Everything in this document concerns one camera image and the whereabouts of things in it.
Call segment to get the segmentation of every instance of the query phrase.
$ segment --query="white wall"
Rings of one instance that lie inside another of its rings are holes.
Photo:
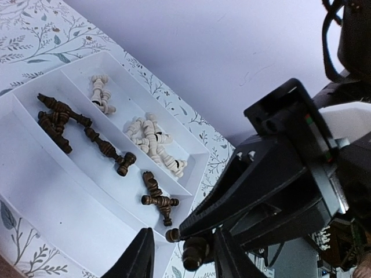
[[[243,110],[289,78],[312,96],[328,83],[321,0],[65,1],[234,144],[252,131]]]

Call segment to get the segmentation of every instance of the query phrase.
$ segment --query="tablecloth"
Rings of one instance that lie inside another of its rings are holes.
[[[212,189],[233,153],[233,146],[171,88],[64,2],[0,0],[0,96],[39,75],[101,50],[109,50],[210,150],[195,207]],[[0,202],[0,253],[19,271],[27,277],[95,277],[78,262],[66,258],[1,196]],[[181,250],[178,244],[165,278],[215,276],[212,264],[195,273],[186,272]]]

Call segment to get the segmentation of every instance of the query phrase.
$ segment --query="pile of white chess pieces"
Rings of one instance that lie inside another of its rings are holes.
[[[163,144],[170,144],[173,138],[170,134],[162,134],[161,129],[157,125],[157,117],[153,113],[146,114],[146,120],[138,118],[132,122],[126,131],[126,135],[147,153],[149,157],[158,165],[164,165],[174,173],[177,177],[183,176],[183,169],[187,166],[187,161],[176,160],[169,155]],[[139,131],[144,132],[144,137],[141,139],[133,138]]]
[[[330,249],[330,245],[327,243],[330,242],[330,233],[327,233],[326,230],[328,230],[330,226],[327,226],[323,228],[321,231],[314,233],[313,237],[314,240],[316,241],[316,244],[319,246],[319,248],[323,251]]]
[[[116,112],[116,108],[108,104],[111,98],[111,92],[104,88],[108,82],[108,75],[93,75],[93,96],[90,99],[103,113],[112,114]]]

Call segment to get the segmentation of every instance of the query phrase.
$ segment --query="white tray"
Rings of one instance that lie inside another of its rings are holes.
[[[113,115],[104,115],[89,99],[92,75],[107,74]],[[64,131],[73,151],[66,155],[39,127],[37,114],[48,109],[38,93],[55,97],[75,112],[91,118],[100,137],[119,153],[132,152],[137,161],[126,177],[112,159],[71,120]],[[187,160],[184,176],[176,178],[159,167],[124,133],[136,117],[153,112],[174,142],[165,145],[177,159]],[[164,195],[176,197],[173,227],[190,212],[209,159],[208,150],[109,53],[100,52],[42,75],[0,97],[0,194],[66,257],[96,276],[104,274],[125,251],[136,233],[154,228],[155,277],[162,277],[175,244],[165,240],[162,216],[155,206],[143,206],[148,192],[142,180],[151,171]]]

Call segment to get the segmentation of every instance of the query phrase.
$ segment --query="brown wooden surface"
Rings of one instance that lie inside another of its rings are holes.
[[[23,278],[13,266],[9,265],[1,256],[0,256],[0,277],[1,278]]]

